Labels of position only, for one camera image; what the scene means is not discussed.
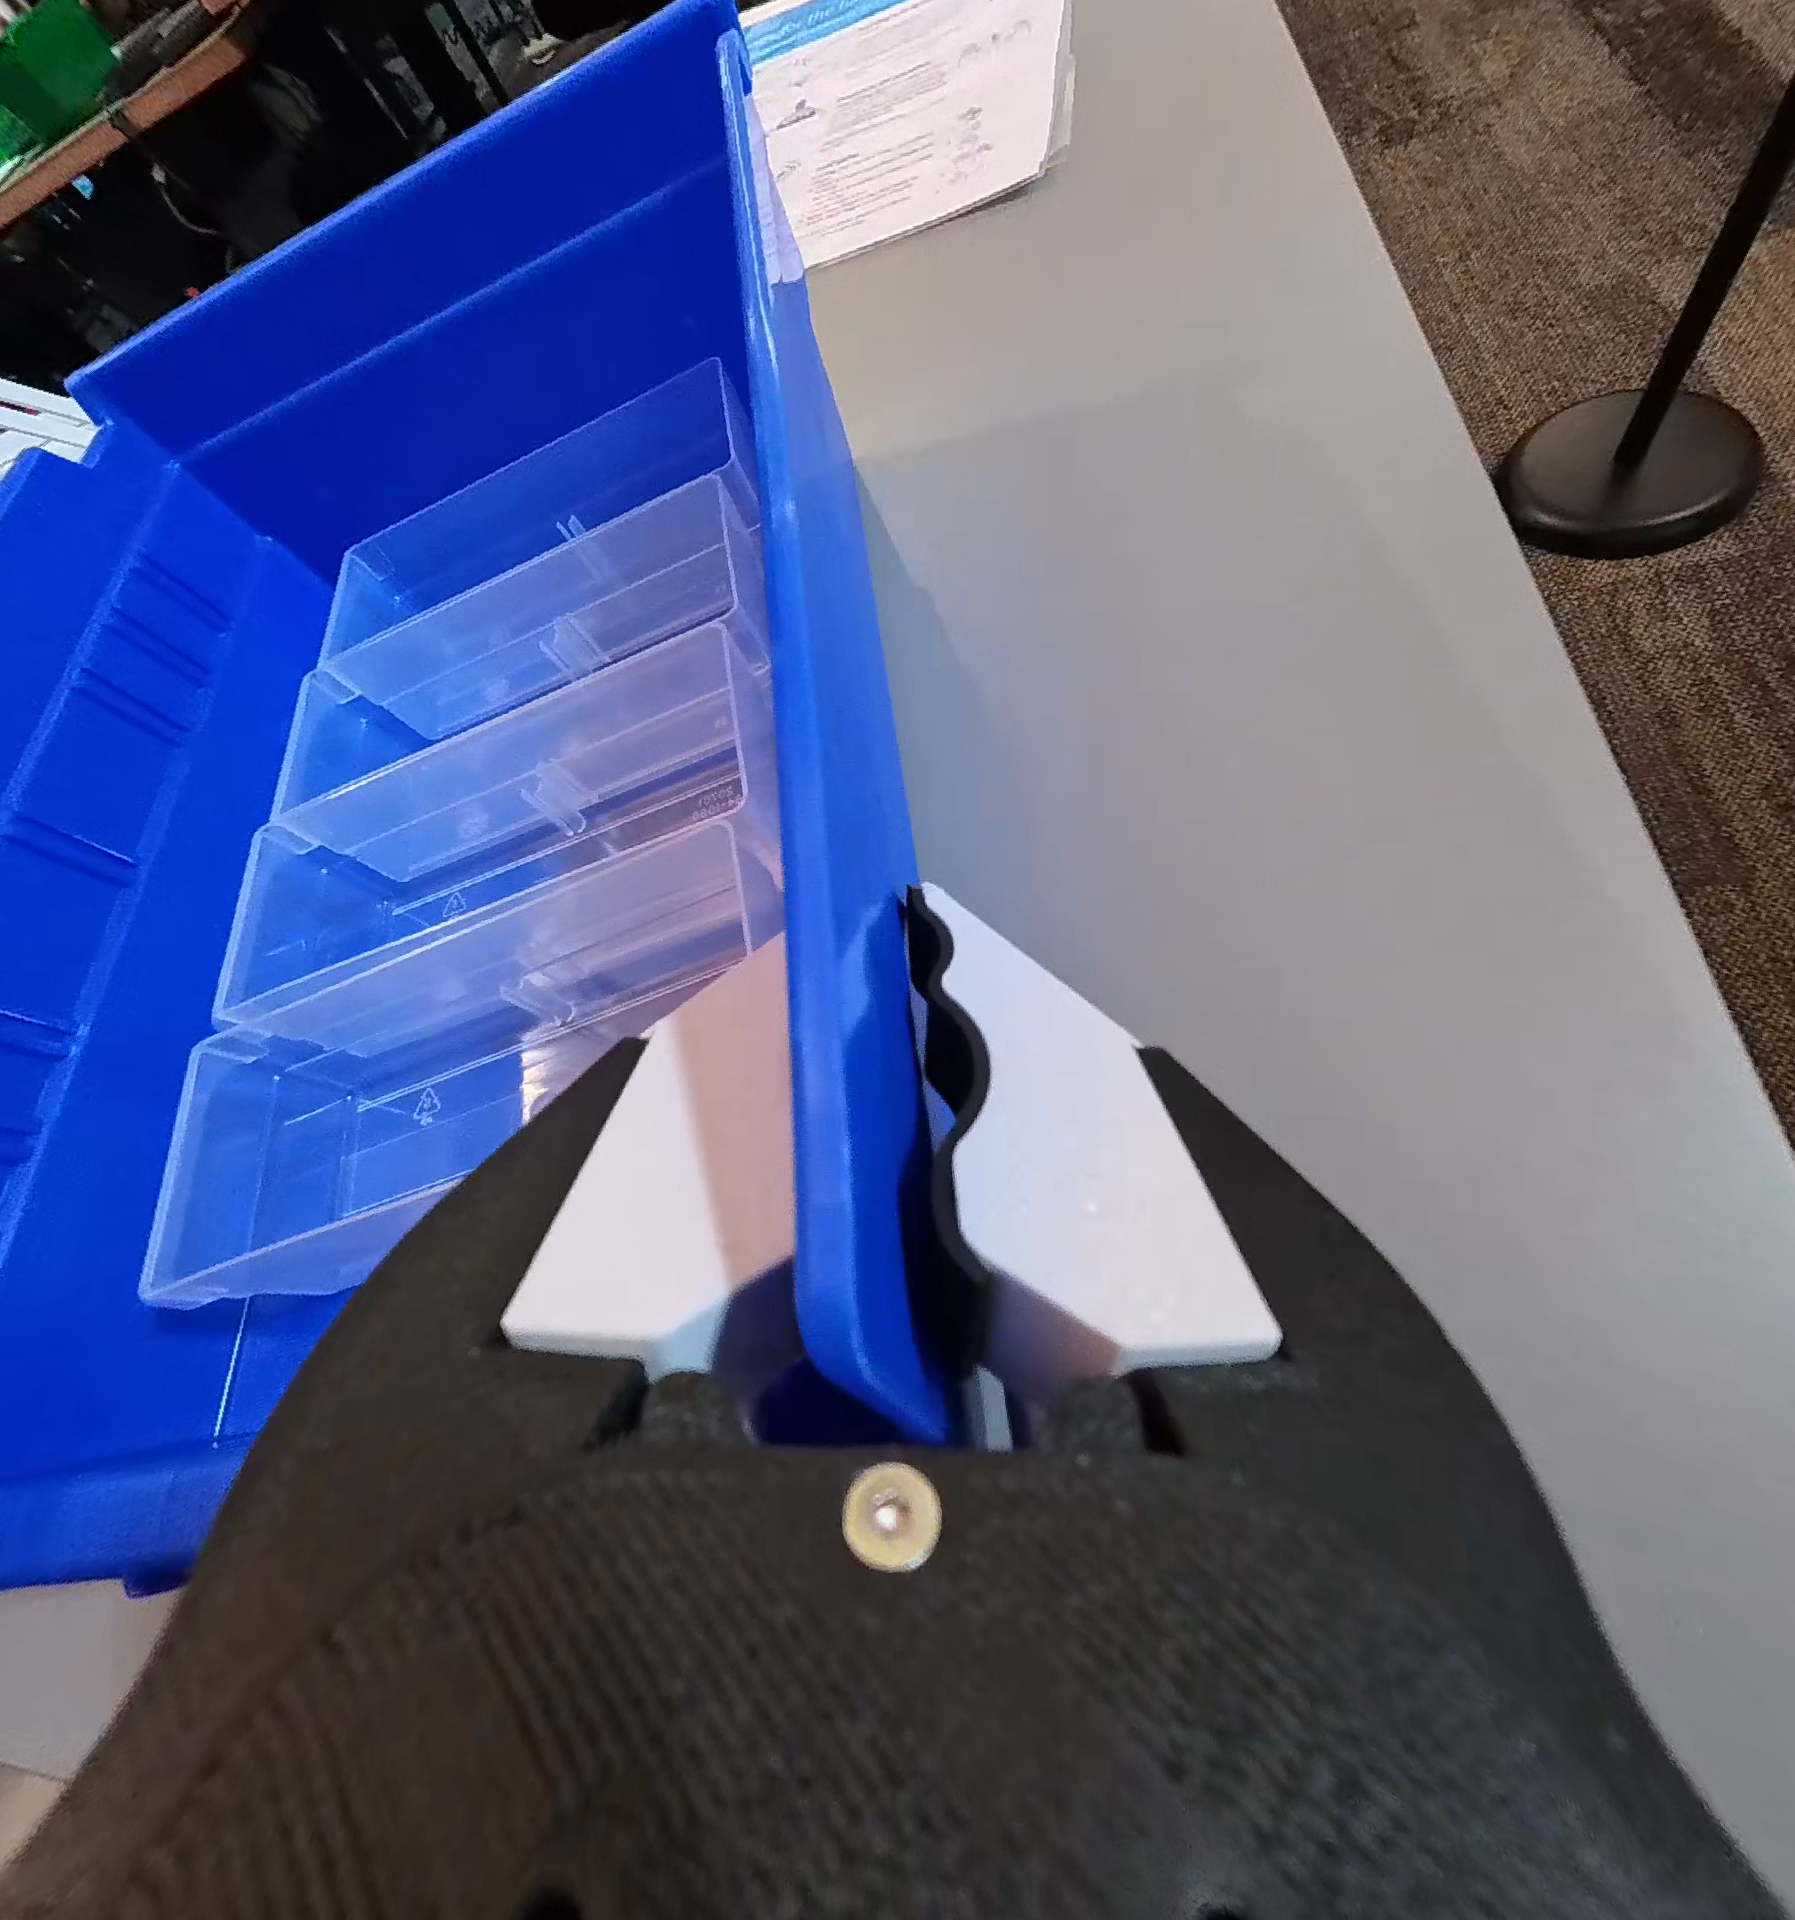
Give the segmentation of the blue storage bin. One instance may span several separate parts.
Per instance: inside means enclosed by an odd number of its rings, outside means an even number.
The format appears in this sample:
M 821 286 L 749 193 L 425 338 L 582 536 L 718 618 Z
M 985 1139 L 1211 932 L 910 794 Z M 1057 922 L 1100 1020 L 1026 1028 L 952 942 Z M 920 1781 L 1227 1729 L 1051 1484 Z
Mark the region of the blue storage bin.
M 715 357 L 761 436 L 805 1350 L 912 1439 L 910 802 L 851 449 L 729 5 L 674 5 L 78 378 L 0 487 L 0 1592 L 194 1563 L 327 1309 L 137 1306 L 342 554 Z

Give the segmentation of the black stanchion post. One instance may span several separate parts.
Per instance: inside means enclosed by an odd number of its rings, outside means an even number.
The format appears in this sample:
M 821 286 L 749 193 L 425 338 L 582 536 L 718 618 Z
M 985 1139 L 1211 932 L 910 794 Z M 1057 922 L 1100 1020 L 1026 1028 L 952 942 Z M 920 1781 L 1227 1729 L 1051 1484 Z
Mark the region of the black stanchion post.
M 1644 386 L 1536 422 L 1492 470 L 1517 541 L 1629 560 L 1703 541 L 1752 502 L 1766 470 L 1756 426 L 1688 376 L 1794 168 L 1795 71 Z

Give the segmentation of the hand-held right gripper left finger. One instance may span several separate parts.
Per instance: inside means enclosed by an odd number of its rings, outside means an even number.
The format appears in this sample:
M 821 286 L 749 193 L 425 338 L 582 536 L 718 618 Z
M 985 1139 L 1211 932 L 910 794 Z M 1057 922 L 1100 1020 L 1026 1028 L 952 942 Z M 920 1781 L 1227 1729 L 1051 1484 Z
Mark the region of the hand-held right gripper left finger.
M 644 1035 L 501 1332 L 651 1378 L 778 1378 L 794 1253 L 786 959 L 750 955 Z

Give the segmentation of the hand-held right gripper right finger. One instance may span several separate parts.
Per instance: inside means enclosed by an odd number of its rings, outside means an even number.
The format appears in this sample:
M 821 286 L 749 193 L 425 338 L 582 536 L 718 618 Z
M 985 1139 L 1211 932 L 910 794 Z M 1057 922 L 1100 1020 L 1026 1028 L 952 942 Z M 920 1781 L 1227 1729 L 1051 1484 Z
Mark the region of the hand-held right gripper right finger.
M 1270 1358 L 1279 1325 L 1144 1048 L 932 883 L 910 890 L 905 932 L 928 1356 L 956 1380 Z

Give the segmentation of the grey desk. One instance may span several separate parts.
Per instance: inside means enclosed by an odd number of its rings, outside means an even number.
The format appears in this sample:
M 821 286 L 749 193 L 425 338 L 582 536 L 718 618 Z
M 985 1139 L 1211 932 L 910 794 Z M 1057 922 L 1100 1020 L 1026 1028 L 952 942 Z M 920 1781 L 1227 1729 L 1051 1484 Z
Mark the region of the grey desk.
M 513 1348 L 622 1039 L 266 1306 L 180 1579 L 0 1592 L 0 1915 L 1795 1915 L 1795 1153 L 1275 11 L 1107 80 L 794 261 L 905 953 L 932 883 L 1144 1048 L 1279 1348 L 936 1442 L 795 1255 L 778 1378 Z

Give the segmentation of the laminated instruction sheet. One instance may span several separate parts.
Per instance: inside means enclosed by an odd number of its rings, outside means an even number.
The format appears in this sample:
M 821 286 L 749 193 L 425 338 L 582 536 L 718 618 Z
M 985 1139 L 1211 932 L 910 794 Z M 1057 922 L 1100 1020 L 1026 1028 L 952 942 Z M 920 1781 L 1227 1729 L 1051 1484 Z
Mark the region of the laminated instruction sheet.
M 753 142 L 806 269 L 1001 202 L 1071 144 L 1071 3 L 765 5 L 743 22 Z

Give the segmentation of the long wooden workbench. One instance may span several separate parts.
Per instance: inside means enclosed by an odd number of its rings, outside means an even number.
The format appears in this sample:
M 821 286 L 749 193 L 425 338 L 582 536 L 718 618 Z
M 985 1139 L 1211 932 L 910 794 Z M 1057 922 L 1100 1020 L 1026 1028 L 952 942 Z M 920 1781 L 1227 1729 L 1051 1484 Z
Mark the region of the long wooden workbench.
M 0 170 L 0 237 L 52 196 L 93 172 L 248 64 L 248 5 L 212 5 L 212 32 L 166 62 L 116 106 L 100 110 L 54 146 Z

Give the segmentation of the green storage bin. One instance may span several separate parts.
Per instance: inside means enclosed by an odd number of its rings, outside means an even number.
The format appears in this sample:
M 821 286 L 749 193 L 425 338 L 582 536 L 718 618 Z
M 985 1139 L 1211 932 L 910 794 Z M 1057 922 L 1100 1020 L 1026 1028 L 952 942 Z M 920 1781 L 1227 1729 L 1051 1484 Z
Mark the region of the green storage bin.
M 0 3 L 0 178 L 92 120 L 116 66 L 92 5 Z

